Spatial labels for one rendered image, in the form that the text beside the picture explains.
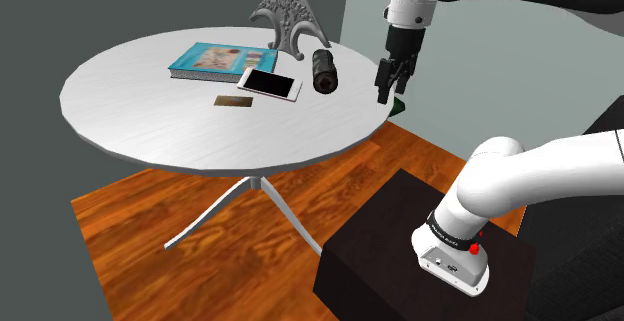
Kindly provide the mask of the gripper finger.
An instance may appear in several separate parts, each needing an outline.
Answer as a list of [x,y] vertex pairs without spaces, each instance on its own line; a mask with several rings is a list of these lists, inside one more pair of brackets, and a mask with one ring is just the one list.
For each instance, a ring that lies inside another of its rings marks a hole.
[[378,65],[375,85],[378,87],[377,102],[386,104],[389,97],[390,87],[394,82],[396,63],[393,59],[382,58]]
[[396,72],[396,89],[397,94],[403,94],[405,92],[407,82],[413,76],[416,66],[415,59],[404,60],[399,63]]

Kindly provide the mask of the black cylinder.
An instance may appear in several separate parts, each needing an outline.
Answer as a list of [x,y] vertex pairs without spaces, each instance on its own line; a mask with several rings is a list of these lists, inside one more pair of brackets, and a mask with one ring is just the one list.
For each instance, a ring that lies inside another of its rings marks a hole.
[[312,56],[313,87],[321,94],[330,94],[338,87],[337,69],[333,55],[327,49],[318,49]]

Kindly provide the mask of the white smartphone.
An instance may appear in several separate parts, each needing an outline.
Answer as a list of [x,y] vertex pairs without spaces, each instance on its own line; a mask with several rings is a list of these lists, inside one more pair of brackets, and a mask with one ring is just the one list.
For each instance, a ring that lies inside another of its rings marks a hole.
[[274,73],[247,68],[237,83],[242,90],[295,102],[302,88],[302,81]]

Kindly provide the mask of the grey triangular ornament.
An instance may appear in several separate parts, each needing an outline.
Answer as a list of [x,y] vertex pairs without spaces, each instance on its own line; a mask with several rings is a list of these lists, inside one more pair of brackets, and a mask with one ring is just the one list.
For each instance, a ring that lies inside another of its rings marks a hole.
[[305,58],[299,50],[299,36],[303,32],[316,37],[325,48],[331,48],[308,0],[261,0],[249,20],[259,18],[266,18],[274,30],[274,38],[268,47],[286,52],[297,61]]

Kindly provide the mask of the brown card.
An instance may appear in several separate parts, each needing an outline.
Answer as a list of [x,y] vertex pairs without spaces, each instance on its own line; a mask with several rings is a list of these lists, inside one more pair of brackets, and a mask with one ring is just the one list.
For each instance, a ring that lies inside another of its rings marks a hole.
[[224,107],[251,107],[253,98],[248,96],[218,95],[214,106]]

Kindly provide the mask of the teal book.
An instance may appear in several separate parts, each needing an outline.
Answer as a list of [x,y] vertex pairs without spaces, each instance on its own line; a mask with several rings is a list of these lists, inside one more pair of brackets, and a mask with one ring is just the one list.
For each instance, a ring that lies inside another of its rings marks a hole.
[[275,49],[197,42],[169,71],[177,79],[237,83],[249,68],[272,73],[277,59]]

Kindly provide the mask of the dark robot stand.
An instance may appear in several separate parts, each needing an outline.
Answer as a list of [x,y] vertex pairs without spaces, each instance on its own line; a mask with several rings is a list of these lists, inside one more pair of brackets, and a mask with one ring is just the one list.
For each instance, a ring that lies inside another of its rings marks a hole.
[[419,266],[411,234],[442,197],[400,169],[328,239],[313,291],[339,321],[538,321],[527,309],[536,250],[493,223],[483,229],[482,294]]

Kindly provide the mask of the round white table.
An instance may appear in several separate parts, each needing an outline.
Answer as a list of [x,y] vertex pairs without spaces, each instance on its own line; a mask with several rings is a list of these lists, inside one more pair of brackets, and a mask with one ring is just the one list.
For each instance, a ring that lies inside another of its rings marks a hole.
[[376,65],[340,44],[331,46],[339,85],[326,95],[313,88],[309,60],[279,54],[276,72],[302,83],[292,102],[258,94],[248,107],[219,106],[218,96],[238,94],[235,84],[170,75],[169,66],[197,42],[264,47],[273,36],[268,28],[212,27],[117,45],[66,79],[61,113],[81,139],[111,156],[170,172],[234,178],[205,218],[249,189],[264,191],[291,217],[270,177],[360,144],[384,124],[392,106],[378,100]]

